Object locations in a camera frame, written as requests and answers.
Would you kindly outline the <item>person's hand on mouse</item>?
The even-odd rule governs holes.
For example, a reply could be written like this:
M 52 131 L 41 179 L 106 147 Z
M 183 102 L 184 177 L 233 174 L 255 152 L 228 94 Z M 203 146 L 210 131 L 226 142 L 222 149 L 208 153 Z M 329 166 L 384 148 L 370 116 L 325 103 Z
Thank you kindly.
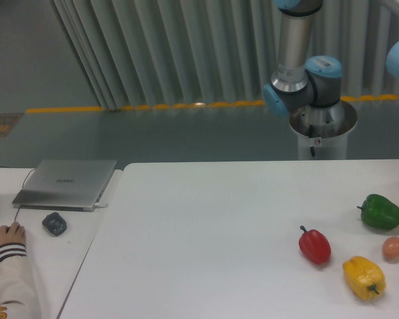
M 26 245 L 25 227 L 18 222 L 0 226 L 0 247 L 4 245 Z

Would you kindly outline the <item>white sleeved forearm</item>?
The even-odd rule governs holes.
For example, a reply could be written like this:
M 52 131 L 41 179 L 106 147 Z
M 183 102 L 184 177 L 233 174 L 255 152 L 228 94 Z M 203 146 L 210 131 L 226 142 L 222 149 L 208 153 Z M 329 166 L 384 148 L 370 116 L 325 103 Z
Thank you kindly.
M 0 246 L 0 318 L 40 318 L 41 307 L 26 247 Z

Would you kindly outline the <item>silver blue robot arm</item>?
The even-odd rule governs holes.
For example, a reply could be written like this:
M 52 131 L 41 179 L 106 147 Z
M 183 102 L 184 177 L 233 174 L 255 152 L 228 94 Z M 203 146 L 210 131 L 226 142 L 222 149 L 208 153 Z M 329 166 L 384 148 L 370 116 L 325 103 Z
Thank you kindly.
M 322 1 L 276 1 L 282 13 L 277 68 L 263 98 L 278 115 L 303 106 L 329 108 L 340 101 L 342 65 L 332 56 L 307 57 L 313 17 Z

